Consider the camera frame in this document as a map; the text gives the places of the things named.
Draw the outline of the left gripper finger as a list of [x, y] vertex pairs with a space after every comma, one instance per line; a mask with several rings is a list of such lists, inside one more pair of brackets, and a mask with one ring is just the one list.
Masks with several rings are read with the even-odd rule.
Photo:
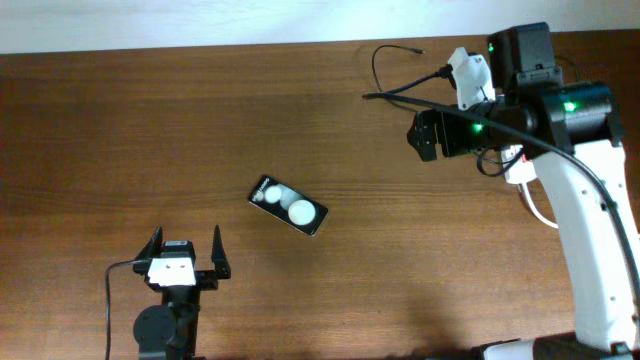
[[138, 260], [149, 260], [157, 257], [161, 252], [163, 243], [163, 231], [161, 227], [157, 227], [153, 232], [149, 242], [143, 247], [137, 255]]
[[218, 225], [214, 228], [211, 262], [214, 265], [214, 271], [218, 279], [230, 279], [231, 267], [226, 257], [224, 246], [222, 243], [221, 230]]

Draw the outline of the black smartphone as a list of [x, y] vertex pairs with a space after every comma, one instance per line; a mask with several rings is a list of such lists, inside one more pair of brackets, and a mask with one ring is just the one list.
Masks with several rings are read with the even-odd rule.
[[315, 236], [329, 210], [289, 184], [263, 175], [251, 189], [248, 202], [294, 229]]

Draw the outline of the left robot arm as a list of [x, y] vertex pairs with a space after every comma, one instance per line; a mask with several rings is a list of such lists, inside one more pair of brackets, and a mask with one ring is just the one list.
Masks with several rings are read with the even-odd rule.
[[161, 303], [144, 309], [133, 325], [140, 359], [184, 360], [196, 357], [201, 293], [214, 291], [231, 277], [218, 227], [214, 229], [211, 270], [195, 268], [193, 243], [165, 241], [157, 228], [135, 258], [133, 271], [161, 294]]

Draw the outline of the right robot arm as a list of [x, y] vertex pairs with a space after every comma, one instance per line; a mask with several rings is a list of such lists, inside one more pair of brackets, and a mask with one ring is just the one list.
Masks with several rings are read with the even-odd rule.
[[472, 357], [637, 358], [639, 234], [610, 89], [564, 82], [545, 23], [490, 35], [486, 55], [458, 48], [440, 73], [457, 102], [424, 102], [410, 145], [425, 161], [518, 146], [551, 204], [575, 305], [572, 333], [486, 344]]

